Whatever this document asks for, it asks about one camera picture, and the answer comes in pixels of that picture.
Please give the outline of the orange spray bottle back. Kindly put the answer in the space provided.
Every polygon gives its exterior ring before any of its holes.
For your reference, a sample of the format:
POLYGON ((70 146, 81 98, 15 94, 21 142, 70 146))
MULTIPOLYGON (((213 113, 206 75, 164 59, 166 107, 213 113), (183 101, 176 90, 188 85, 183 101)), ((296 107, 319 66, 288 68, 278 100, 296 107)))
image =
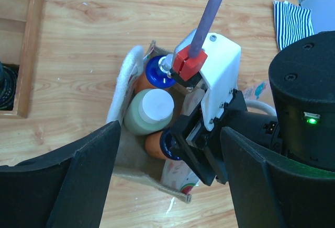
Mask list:
POLYGON ((151 58, 135 84, 135 94, 144 89, 169 89, 176 81, 168 75, 172 68, 173 54, 157 55, 151 58))

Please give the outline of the blue white striped cloth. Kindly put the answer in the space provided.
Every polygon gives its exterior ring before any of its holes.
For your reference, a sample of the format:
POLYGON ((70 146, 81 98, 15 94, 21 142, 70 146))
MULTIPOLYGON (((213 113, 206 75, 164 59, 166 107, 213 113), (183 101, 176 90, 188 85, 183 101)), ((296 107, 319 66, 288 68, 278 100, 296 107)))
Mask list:
POLYGON ((311 9, 288 1, 273 1, 274 28, 279 51, 298 40, 314 35, 311 9))

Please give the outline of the orange spray bottle front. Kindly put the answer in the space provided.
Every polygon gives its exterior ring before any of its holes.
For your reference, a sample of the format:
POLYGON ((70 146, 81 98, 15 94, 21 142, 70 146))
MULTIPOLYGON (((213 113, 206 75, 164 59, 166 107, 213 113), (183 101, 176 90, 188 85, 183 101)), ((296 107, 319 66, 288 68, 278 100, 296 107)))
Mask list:
POLYGON ((180 161, 181 158, 170 151, 173 144, 175 144, 175 138, 170 128, 167 128, 148 135, 145 140, 144 148, 146 152, 154 158, 180 161))

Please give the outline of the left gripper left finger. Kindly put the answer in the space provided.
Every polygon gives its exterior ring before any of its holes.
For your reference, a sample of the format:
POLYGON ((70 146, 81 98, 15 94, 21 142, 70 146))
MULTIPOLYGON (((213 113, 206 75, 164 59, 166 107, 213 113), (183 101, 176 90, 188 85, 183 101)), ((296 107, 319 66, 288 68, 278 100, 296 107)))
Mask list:
POLYGON ((99 227, 119 147, 110 122, 46 154, 1 166, 1 227, 99 227))

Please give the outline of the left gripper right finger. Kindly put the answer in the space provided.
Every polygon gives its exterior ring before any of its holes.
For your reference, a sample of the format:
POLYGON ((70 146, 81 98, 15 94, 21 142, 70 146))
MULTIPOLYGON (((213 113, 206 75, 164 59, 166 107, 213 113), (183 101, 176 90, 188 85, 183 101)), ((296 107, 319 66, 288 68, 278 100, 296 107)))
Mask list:
POLYGON ((334 227, 334 173, 224 127, 222 153, 239 227, 334 227))

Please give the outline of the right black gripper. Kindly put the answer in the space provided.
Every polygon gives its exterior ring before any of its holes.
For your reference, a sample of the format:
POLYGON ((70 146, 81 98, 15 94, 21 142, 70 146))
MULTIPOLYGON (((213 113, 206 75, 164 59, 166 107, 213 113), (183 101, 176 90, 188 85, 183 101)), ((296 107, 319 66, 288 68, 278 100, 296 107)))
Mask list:
POLYGON ((208 186, 214 180, 221 184, 228 181, 220 141, 223 127, 230 127, 256 144, 277 151, 277 114, 273 107, 261 101, 246 100, 242 91, 235 89, 232 100, 220 108, 222 115, 210 119, 213 127, 210 131, 205 128, 200 104, 189 116, 180 115, 171 127, 175 144, 170 151, 208 186))

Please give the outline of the orange spray bottle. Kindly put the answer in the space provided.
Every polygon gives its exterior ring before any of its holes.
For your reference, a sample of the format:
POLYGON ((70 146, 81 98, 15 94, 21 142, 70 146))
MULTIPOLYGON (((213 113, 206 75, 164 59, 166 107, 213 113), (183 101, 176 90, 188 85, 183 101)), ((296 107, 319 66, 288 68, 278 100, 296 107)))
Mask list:
POLYGON ((157 55, 151 58, 135 84, 135 94, 144 89, 169 89, 176 81, 168 75, 172 68, 173 54, 157 55))
POLYGON ((173 144, 175 144, 175 138, 170 128, 167 128, 148 135, 145 140, 144 148, 146 152, 154 158, 180 161, 181 158, 170 151, 173 144))

